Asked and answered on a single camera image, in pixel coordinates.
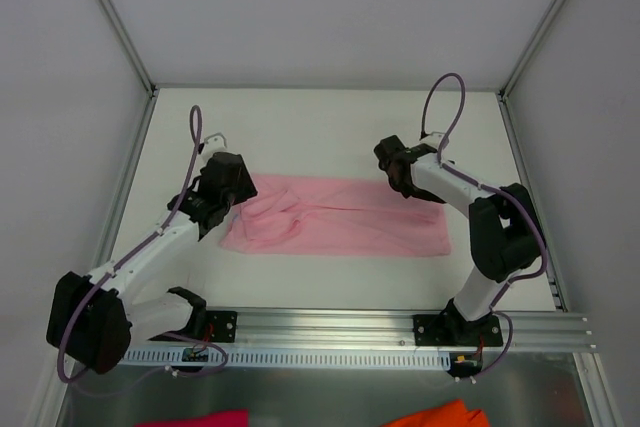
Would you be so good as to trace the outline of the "pink t shirt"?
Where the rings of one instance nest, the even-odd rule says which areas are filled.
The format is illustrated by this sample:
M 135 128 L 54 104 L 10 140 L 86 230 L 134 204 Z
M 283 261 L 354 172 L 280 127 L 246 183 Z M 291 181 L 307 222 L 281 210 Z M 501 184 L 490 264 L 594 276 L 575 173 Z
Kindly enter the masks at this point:
M 385 182 L 261 174 L 233 209 L 220 246 L 243 254 L 439 257 L 451 253 L 444 208 Z

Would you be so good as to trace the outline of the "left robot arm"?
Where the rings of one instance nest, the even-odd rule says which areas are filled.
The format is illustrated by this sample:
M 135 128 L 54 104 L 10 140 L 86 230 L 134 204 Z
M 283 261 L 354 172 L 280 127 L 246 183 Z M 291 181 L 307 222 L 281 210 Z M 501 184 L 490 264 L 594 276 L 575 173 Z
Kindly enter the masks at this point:
M 196 246 L 223 223 L 232 208 L 255 197 L 257 189 L 239 154 L 215 152 L 187 190 L 167 205 L 167 215 L 129 253 L 56 284 L 46 341 L 58 357 L 71 357 L 105 374 L 130 345 L 146 340 L 203 341 L 206 301 L 184 287 L 170 287 L 140 302 L 148 283 L 179 254 Z

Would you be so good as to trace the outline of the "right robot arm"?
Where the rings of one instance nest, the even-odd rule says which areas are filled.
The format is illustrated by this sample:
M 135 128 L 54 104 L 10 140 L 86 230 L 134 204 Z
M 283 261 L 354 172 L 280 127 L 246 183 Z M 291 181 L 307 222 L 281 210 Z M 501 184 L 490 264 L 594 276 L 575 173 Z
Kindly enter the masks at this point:
M 465 344 L 494 316 L 511 285 L 546 272 L 546 242 L 529 191 L 519 183 L 495 187 L 478 180 L 427 142 L 407 147 L 393 135 L 374 154 L 394 191 L 447 204 L 468 221 L 473 269 L 438 316 L 445 336 Z

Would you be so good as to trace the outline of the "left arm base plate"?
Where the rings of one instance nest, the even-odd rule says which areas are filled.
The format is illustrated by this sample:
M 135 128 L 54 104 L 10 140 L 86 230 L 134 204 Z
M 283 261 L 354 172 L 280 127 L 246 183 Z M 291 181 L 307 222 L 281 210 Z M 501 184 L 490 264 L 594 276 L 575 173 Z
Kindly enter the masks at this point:
M 236 311 L 205 309 L 193 313 L 177 334 L 195 341 L 234 343 L 237 321 Z

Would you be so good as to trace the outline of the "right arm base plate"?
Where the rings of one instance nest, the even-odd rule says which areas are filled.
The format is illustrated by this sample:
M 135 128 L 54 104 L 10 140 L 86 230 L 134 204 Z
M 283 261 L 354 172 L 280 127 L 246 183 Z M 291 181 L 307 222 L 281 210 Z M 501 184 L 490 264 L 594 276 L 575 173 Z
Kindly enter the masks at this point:
M 414 342 L 419 347 L 501 347 L 500 321 L 495 314 L 468 321 L 450 300 L 438 314 L 412 316 Z

